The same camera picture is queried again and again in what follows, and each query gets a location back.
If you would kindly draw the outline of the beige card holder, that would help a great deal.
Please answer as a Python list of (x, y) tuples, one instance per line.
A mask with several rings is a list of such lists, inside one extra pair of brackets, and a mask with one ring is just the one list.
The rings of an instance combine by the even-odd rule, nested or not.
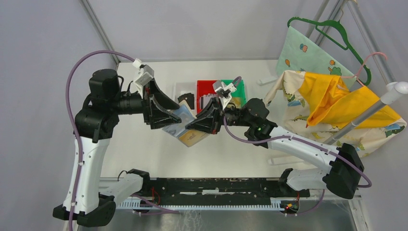
[(187, 147), (192, 147), (198, 142), (207, 138), (209, 134), (196, 130), (186, 129), (185, 127), (190, 122), (195, 120), (196, 116), (185, 100), (182, 100), (179, 103), (179, 105), (180, 108), (177, 110), (173, 110), (172, 113), (181, 118), (181, 123), (166, 126), (162, 128), (162, 130), (167, 134), (177, 138), (181, 143), (183, 143)]

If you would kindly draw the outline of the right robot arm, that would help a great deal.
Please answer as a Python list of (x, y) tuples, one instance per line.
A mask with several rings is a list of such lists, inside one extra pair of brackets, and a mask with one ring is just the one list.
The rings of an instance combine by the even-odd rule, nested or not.
[(258, 98), (250, 99), (242, 108), (223, 108), (221, 100), (212, 98), (197, 118), (186, 129), (217, 134), (221, 127), (234, 139), (267, 149), (290, 154), (312, 165), (313, 169), (286, 169), (278, 183), (283, 196), (308, 189), (328, 190), (344, 198), (354, 198), (364, 178), (364, 166), (354, 146), (343, 143), (340, 147), (313, 141), (288, 131), (269, 121), (269, 110)]

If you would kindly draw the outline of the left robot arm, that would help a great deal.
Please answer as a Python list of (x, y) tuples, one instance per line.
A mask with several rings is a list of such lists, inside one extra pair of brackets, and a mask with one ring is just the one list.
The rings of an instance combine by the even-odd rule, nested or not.
[(90, 93), (74, 118), (76, 153), (69, 190), (64, 202), (53, 209), (54, 218), (84, 227), (106, 226), (128, 197), (151, 191), (149, 173), (137, 169), (107, 189), (99, 189), (104, 156), (120, 115), (141, 114), (151, 129), (181, 122), (173, 114), (178, 104), (158, 88), (147, 66), (140, 67), (132, 81), (136, 92), (122, 90), (122, 80), (113, 69), (98, 70), (89, 80)]

